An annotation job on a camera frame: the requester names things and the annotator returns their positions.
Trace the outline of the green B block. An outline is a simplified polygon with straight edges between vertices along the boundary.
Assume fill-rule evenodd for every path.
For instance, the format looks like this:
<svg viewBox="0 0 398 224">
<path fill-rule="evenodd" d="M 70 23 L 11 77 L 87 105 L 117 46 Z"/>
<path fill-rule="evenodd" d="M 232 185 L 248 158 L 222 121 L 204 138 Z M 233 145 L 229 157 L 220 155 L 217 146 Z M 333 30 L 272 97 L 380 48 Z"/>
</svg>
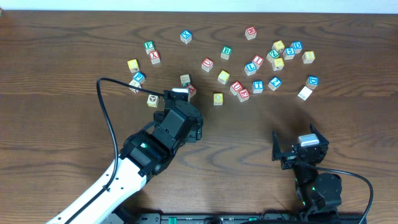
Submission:
<svg viewBox="0 0 398 224">
<path fill-rule="evenodd" d="M 228 46 L 223 46 L 223 48 L 221 49 L 221 58 L 228 60 L 232 54 L 233 49 L 231 47 Z"/>
</svg>

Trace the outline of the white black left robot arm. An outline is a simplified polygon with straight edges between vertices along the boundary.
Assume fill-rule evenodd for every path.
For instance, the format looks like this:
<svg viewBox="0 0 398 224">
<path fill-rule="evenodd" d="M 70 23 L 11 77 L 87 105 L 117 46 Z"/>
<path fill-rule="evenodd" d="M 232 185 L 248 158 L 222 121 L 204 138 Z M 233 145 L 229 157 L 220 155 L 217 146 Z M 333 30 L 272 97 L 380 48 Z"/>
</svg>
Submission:
<svg viewBox="0 0 398 224">
<path fill-rule="evenodd" d="M 101 223 L 128 197 L 168 168 L 178 149 L 201 139 L 203 117 L 186 88 L 164 91 L 165 109 L 129 136 L 105 173 L 51 223 Z"/>
</svg>

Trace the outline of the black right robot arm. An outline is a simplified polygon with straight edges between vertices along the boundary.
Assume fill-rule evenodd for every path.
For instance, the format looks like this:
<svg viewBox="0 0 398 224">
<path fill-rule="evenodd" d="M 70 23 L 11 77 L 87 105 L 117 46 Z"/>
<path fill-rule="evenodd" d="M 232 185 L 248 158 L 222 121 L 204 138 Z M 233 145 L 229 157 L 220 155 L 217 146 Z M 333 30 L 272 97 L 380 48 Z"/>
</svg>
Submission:
<svg viewBox="0 0 398 224">
<path fill-rule="evenodd" d="M 319 173 L 317 164 L 325 158 L 329 141 L 310 125 L 311 133 L 298 137 L 291 150 L 282 152 L 275 132 L 272 133 L 272 160 L 280 161 L 283 170 L 292 169 L 295 175 L 297 197 L 304 208 L 298 219 L 307 221 L 310 216 L 337 214 L 341 205 L 341 177 L 330 172 Z"/>
</svg>

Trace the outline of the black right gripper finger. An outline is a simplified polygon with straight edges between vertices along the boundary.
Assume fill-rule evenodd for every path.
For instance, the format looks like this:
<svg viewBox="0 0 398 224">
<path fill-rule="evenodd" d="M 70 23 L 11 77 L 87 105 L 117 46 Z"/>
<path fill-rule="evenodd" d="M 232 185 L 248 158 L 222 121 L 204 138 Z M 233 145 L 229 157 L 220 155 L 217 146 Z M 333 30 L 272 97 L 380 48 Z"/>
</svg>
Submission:
<svg viewBox="0 0 398 224">
<path fill-rule="evenodd" d="M 281 158 L 282 152 L 280 150 L 279 140 L 275 131 L 272 132 L 272 142 L 272 161 L 278 161 Z"/>
<path fill-rule="evenodd" d="M 318 138 L 320 145 L 329 145 L 329 141 L 317 130 L 317 128 L 311 123 L 310 130 L 312 134 L 315 134 Z"/>
</svg>

